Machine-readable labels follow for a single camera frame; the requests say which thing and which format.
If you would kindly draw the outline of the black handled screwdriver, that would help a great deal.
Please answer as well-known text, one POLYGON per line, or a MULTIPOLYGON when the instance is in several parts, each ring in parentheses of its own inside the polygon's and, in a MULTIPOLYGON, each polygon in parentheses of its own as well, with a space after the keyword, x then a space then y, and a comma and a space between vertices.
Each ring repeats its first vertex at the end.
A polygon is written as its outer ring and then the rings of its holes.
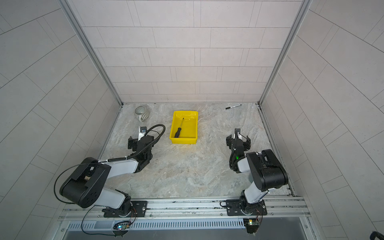
POLYGON ((174 138, 179 138, 179 137, 180 137, 180 134, 181 134, 181 131, 182 131, 182 125, 183 125, 184 119, 185 119, 185 118, 182 118, 182 120, 181 120, 181 124, 180 124, 180 126, 178 127, 178 130, 177 130, 177 132, 175 133, 175 136, 174 136, 174 138))

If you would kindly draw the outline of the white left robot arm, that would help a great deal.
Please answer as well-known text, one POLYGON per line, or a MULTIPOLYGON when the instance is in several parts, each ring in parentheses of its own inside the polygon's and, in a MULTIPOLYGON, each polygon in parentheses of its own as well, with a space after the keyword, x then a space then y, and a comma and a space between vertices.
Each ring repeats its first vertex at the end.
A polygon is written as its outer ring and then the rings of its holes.
POLYGON ((155 138, 146 135, 138 139, 129 138, 128 148, 134 152, 116 161, 101 162, 88 157, 60 187, 64 198, 85 209, 90 206, 105 207, 104 217, 126 217, 132 215, 134 206, 129 194, 105 187, 107 179, 124 174, 140 172, 152 159, 155 138))

